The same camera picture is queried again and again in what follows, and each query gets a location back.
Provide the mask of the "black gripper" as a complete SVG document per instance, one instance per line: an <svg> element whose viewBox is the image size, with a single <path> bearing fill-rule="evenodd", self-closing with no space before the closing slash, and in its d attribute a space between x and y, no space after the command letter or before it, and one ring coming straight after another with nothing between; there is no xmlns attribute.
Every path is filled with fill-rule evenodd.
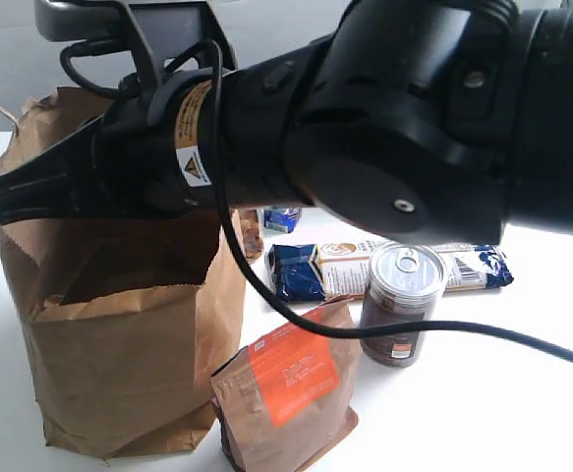
<svg viewBox="0 0 573 472"><path fill-rule="evenodd" d="M150 103L112 103L32 160L0 174L0 225L67 218L164 219L213 209L214 172L231 206L236 168L212 135L209 68L177 72Z"/></svg>

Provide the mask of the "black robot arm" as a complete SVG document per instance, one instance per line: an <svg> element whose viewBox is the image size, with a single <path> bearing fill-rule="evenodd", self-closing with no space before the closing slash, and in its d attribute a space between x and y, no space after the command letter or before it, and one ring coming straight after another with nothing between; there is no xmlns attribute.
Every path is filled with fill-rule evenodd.
<svg viewBox="0 0 573 472"><path fill-rule="evenodd" d="M353 1L247 69L204 1L35 13L109 104L0 175L0 225L292 205L413 244L573 234L573 8Z"/></svg>

